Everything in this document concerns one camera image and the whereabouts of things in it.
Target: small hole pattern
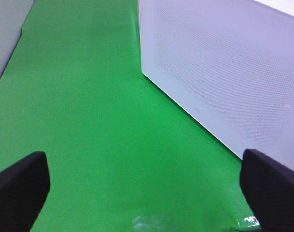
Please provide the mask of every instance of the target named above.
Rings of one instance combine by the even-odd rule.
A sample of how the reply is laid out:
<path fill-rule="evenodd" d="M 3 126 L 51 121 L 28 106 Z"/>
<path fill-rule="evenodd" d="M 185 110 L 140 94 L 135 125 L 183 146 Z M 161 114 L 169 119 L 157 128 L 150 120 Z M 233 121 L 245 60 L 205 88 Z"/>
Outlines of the small hole pattern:
<path fill-rule="evenodd" d="M 272 146 L 294 115 L 294 62 L 170 2 L 156 7 L 156 67 L 256 148 Z"/>

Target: green mat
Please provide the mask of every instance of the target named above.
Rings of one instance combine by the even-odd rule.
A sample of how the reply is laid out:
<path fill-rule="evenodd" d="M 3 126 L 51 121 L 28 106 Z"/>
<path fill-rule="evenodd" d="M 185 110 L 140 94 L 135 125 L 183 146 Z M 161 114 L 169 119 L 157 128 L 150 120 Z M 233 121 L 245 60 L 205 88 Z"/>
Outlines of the green mat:
<path fill-rule="evenodd" d="M 241 161 L 141 73 L 136 0 L 36 0 L 0 81 L 0 171 L 36 150 L 51 189 L 33 232 L 224 232 L 252 216 Z"/>

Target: black rubber pad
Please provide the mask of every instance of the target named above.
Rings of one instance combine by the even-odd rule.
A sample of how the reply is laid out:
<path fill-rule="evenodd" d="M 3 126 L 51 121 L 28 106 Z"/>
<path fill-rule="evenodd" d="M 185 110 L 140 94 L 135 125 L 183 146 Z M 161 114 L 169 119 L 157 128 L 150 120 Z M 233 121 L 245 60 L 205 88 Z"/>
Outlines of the black rubber pad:
<path fill-rule="evenodd" d="M 294 171 L 247 149 L 240 187 L 264 232 L 294 232 Z"/>
<path fill-rule="evenodd" d="M 32 228 L 50 189 L 46 155 L 34 152 L 0 173 L 0 232 Z"/>

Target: white box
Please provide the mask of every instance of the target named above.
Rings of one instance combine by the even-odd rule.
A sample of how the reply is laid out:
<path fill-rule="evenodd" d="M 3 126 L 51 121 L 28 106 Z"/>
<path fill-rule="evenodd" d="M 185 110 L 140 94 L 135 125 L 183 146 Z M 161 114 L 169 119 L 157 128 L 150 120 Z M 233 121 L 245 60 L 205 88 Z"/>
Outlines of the white box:
<path fill-rule="evenodd" d="M 142 71 L 242 158 L 294 170 L 294 0 L 139 0 Z"/>

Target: white wall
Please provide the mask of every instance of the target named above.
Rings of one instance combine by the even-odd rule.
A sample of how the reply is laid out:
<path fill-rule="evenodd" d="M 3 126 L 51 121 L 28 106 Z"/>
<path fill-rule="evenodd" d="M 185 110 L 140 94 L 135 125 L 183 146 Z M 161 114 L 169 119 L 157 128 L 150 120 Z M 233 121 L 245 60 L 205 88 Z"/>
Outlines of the white wall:
<path fill-rule="evenodd" d="M 0 78 L 34 0 L 0 0 Z"/>

